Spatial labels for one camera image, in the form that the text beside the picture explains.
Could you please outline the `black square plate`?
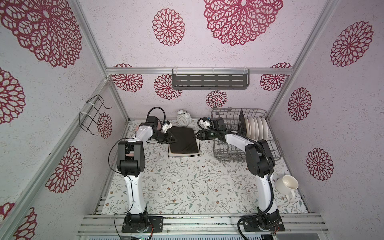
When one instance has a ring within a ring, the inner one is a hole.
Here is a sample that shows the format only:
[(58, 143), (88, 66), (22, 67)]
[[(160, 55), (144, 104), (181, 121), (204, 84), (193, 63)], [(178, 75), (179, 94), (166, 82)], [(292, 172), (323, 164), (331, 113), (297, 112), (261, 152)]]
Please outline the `black square plate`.
[(169, 144), (173, 153), (191, 154), (198, 152), (198, 146), (195, 137), (195, 132), (192, 128), (186, 127), (171, 127), (168, 132), (174, 134), (177, 138), (176, 143)]
[(239, 123), (238, 123), (238, 133), (242, 136), (247, 135), (247, 124), (246, 124), (243, 109), (240, 110)]

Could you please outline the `white round plate one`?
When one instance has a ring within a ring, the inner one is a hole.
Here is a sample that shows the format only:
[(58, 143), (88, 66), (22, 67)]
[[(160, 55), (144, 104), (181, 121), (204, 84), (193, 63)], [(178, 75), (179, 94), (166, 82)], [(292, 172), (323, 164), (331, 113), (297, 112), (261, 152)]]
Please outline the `white round plate one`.
[(246, 123), (246, 137), (249, 138), (251, 134), (251, 129), (250, 129), (249, 121), (247, 118), (245, 118), (245, 123)]

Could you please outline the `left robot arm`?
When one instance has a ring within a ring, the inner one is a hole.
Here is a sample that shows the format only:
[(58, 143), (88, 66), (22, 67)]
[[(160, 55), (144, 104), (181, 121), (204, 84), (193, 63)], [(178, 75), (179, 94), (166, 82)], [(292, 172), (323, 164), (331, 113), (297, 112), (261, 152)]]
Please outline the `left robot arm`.
[(167, 142), (170, 139), (168, 130), (172, 126), (170, 122), (166, 122), (163, 127), (143, 123), (137, 128), (133, 138), (121, 139), (118, 142), (117, 169), (127, 185), (129, 215), (143, 216), (147, 213), (141, 178), (141, 173), (144, 172), (146, 166), (144, 144), (150, 139), (154, 139), (158, 143)]

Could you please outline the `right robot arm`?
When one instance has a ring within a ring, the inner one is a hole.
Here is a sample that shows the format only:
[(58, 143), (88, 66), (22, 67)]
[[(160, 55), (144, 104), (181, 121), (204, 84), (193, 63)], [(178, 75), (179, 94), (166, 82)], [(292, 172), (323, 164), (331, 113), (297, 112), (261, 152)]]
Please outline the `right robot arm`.
[(223, 118), (203, 117), (198, 120), (197, 125), (200, 129), (198, 139), (217, 139), (245, 153), (247, 168), (255, 176), (258, 189), (259, 212), (256, 216), (269, 217), (279, 214), (272, 183), (276, 162), (267, 141), (256, 141), (237, 131), (228, 130)]

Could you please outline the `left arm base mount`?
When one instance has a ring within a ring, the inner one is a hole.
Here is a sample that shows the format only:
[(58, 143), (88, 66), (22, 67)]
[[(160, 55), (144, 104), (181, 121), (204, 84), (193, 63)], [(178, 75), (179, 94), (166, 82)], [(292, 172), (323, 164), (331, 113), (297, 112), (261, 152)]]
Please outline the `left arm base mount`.
[(127, 213), (123, 221), (122, 233), (161, 233), (164, 217), (149, 216), (148, 212), (139, 214)]

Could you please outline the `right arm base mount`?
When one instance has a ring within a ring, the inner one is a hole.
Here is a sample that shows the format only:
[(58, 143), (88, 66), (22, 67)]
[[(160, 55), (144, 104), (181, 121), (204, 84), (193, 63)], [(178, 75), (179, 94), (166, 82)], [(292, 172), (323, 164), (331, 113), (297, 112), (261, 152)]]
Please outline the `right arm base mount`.
[(264, 231), (276, 233), (285, 231), (279, 210), (258, 217), (243, 217), (240, 223), (243, 224), (246, 232)]

